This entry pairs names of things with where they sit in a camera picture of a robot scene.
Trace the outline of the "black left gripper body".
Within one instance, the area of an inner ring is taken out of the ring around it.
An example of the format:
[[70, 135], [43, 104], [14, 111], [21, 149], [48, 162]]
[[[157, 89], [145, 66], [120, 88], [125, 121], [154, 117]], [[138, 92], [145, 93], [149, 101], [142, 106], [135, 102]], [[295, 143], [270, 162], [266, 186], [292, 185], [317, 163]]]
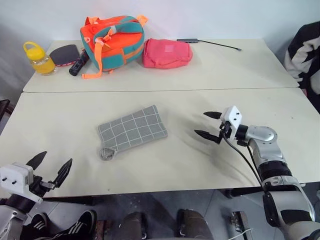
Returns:
[[33, 183], [29, 185], [30, 192], [41, 198], [55, 188], [56, 186], [52, 182], [45, 182], [41, 176], [37, 175], [33, 176]]

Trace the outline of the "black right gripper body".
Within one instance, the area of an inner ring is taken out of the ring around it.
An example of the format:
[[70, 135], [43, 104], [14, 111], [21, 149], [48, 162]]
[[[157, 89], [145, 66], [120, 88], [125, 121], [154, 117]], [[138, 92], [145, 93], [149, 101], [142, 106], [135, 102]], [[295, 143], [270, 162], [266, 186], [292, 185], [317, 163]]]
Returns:
[[218, 139], [221, 141], [222, 139], [229, 139], [232, 133], [231, 123], [229, 121], [222, 122], [219, 126], [219, 135]]

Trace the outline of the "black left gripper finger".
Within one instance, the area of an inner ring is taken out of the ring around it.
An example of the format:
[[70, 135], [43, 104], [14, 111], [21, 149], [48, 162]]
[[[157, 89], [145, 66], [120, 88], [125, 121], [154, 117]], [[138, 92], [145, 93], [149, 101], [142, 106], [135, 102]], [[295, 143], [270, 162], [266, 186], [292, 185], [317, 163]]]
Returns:
[[70, 169], [72, 167], [73, 159], [70, 158], [57, 172], [57, 177], [52, 182], [55, 188], [59, 188], [69, 175]]
[[42, 163], [44, 157], [46, 156], [47, 151], [43, 151], [35, 155], [31, 160], [29, 160], [26, 165], [32, 167], [33, 170], [36, 170], [38, 166]]

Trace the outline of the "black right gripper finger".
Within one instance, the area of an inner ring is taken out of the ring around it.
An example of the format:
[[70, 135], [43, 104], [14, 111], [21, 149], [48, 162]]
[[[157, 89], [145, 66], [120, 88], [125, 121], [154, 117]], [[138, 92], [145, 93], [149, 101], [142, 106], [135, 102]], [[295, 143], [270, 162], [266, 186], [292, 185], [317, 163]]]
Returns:
[[210, 117], [212, 119], [219, 120], [221, 118], [222, 113], [217, 111], [207, 111], [203, 113], [205, 116]]
[[199, 136], [201, 136], [202, 138], [209, 140], [209, 141], [212, 141], [212, 142], [215, 142], [216, 144], [220, 144], [221, 140], [223, 139], [223, 137], [221, 135], [219, 135], [219, 136], [212, 135], [209, 132], [204, 131], [204, 130], [194, 130], [194, 132], [196, 134], [198, 134]]

